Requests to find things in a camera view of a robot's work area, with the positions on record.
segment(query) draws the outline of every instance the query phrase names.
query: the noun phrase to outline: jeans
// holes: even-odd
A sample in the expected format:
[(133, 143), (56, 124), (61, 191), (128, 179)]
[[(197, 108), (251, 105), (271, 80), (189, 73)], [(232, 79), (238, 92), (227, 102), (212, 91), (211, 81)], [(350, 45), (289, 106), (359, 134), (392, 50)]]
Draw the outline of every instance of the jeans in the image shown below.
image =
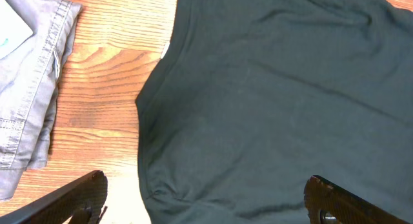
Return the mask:
[(33, 35), (0, 59), (0, 200), (27, 168), (46, 166), (57, 82), (72, 53), (81, 5), (68, 0), (6, 0)]

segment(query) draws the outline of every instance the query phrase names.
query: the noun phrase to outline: folded jeans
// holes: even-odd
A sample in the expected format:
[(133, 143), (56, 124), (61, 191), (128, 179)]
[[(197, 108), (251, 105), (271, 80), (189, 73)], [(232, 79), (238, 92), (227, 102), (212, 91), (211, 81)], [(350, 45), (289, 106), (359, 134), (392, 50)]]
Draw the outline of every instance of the folded jeans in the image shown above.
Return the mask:
[(33, 30), (0, 59), (0, 201), (27, 168), (46, 166), (61, 69), (82, 6), (68, 0), (6, 0)]

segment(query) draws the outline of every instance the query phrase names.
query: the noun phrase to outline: folded clothing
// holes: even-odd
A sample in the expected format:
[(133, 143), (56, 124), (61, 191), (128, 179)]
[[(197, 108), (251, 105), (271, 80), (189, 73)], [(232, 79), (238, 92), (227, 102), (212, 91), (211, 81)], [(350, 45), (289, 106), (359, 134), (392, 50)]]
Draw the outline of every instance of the folded clothing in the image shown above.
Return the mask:
[(0, 59), (0, 200), (13, 196), (27, 168), (46, 166), (57, 82), (82, 7), (68, 0), (6, 1), (34, 34)]

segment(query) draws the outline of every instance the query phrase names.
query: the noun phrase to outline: wood grain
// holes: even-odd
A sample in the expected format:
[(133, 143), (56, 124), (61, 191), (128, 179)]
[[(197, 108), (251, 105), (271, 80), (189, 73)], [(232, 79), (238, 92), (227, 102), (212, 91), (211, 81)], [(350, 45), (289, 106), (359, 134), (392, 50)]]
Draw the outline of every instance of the wood grain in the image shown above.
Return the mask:
[[(48, 166), (23, 175), (0, 216), (100, 169), (108, 176), (102, 223), (150, 223), (137, 180), (134, 100), (169, 40), (176, 0), (72, 0), (84, 5), (63, 70)], [(413, 10), (413, 0), (389, 0)]]

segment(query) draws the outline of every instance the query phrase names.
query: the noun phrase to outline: t-shirt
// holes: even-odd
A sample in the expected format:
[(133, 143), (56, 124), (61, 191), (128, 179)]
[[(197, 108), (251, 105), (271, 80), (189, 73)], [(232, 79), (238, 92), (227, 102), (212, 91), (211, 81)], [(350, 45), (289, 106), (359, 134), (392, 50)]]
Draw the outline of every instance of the t-shirt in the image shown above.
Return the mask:
[(178, 0), (137, 107), (153, 224), (309, 223), (312, 175), (413, 222), (413, 14), (386, 0)]

